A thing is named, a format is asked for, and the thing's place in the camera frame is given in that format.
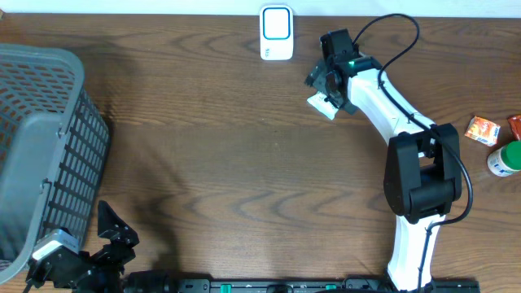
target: bottle with green cap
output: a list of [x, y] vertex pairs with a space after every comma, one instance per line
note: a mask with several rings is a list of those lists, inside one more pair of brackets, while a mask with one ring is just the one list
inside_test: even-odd
[[521, 171], [521, 141], [511, 142], [488, 156], [488, 168], [495, 175], [507, 177]]

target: small white packet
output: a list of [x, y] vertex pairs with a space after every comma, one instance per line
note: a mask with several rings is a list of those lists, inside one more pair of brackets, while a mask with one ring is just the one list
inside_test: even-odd
[[327, 95], [317, 92], [314, 96], [308, 98], [308, 103], [319, 110], [322, 114], [326, 115], [327, 118], [333, 120], [336, 112], [339, 111], [332, 103], [326, 102]]

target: gray plastic basket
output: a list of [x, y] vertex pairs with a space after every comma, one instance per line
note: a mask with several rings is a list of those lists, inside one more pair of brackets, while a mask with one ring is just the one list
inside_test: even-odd
[[83, 81], [70, 52], [0, 44], [0, 284], [55, 228], [83, 246], [110, 140]]

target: white wall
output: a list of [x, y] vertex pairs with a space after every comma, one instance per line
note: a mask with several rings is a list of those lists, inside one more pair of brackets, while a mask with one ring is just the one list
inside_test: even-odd
[[5, 12], [257, 15], [284, 3], [295, 15], [384, 15], [521, 18], [521, 0], [2, 0]]

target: wooden table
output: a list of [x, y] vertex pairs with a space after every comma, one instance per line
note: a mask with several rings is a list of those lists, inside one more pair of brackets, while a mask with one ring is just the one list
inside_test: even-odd
[[[282, 62], [261, 60], [253, 16], [5, 15], [0, 42], [61, 47], [83, 62], [85, 87], [114, 129], [99, 199], [141, 239], [128, 272], [343, 278], [381, 274], [392, 254], [386, 145], [361, 112], [329, 121], [312, 109], [303, 81], [322, 34], [354, 34], [370, 19], [296, 17], [295, 53]], [[419, 22], [418, 45], [388, 69], [396, 88], [438, 123], [463, 133], [479, 115], [503, 127], [498, 146], [510, 141], [506, 118], [521, 114], [521, 20]], [[386, 62], [413, 35], [406, 21], [388, 20], [360, 41]], [[518, 292], [521, 177], [487, 170], [496, 147], [460, 142], [475, 206], [441, 229], [432, 274]], [[465, 204], [466, 189], [450, 216]], [[105, 243], [96, 216], [92, 252]], [[21, 292], [24, 277], [0, 291]]]

